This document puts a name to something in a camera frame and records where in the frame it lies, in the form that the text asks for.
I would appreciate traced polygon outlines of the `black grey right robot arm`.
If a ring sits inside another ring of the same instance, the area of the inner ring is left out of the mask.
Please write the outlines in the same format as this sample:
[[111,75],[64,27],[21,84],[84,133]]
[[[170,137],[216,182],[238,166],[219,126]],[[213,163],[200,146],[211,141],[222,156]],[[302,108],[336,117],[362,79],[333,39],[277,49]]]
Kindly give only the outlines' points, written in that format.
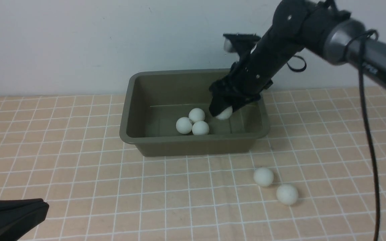
[[367,30],[350,12],[339,10],[333,0],[282,0],[264,36],[224,37],[224,50],[240,58],[209,87],[212,116],[258,101],[261,91],[273,84],[272,77],[303,49],[332,65],[351,64],[359,77],[366,75],[386,90],[386,43],[378,41],[376,30]]

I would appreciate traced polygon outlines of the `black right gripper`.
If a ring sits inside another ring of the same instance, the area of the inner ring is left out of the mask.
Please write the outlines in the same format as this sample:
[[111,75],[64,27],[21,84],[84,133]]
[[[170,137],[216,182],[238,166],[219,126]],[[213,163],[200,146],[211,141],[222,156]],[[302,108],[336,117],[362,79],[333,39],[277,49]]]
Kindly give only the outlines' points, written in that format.
[[273,23],[253,50],[240,56],[228,79],[222,78],[211,84],[210,114],[216,117],[229,107],[237,112],[261,100],[262,90],[271,85],[272,77],[303,49],[298,40],[302,26],[302,20]]

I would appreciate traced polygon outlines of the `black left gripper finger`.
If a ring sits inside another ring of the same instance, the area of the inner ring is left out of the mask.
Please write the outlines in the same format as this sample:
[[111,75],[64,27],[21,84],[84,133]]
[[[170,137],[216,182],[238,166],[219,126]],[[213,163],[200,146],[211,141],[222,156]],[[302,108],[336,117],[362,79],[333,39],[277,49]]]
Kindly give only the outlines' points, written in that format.
[[42,223],[49,204],[41,198],[0,200],[0,241],[18,241]]

